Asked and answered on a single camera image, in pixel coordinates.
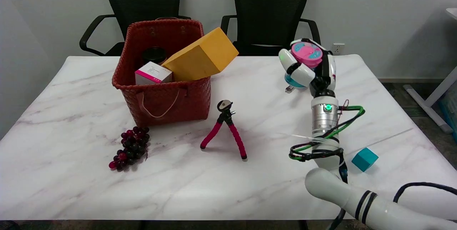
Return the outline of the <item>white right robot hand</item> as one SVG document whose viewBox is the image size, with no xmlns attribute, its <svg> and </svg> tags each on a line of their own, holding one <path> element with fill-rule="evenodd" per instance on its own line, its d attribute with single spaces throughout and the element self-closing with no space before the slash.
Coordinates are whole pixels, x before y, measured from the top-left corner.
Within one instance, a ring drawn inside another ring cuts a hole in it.
<svg viewBox="0 0 457 230">
<path fill-rule="evenodd" d="M 312 95 L 335 91 L 336 62 L 332 51 L 312 39 L 292 41 L 288 48 L 278 53 L 285 70 L 287 93 L 295 89 L 311 89 Z"/>
</svg>

